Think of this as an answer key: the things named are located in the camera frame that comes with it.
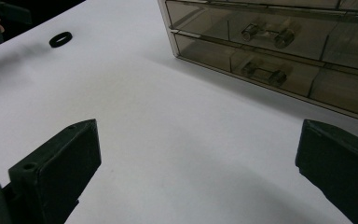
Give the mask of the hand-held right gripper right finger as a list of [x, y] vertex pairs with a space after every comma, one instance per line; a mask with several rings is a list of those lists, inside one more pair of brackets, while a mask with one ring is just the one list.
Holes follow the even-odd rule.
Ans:
[[296, 167], [353, 224], [358, 224], [358, 137], [316, 120], [303, 122]]

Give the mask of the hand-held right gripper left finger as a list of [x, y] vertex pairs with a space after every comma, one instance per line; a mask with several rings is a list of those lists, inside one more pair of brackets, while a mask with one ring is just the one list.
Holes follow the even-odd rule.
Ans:
[[101, 165], [97, 121], [72, 124], [9, 170], [15, 224], [64, 224]]

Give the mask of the smoky transparent drawer cabinet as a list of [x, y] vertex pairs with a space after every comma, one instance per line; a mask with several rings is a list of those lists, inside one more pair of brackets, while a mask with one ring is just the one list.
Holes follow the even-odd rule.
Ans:
[[173, 55], [358, 119], [358, 0], [158, 0]]

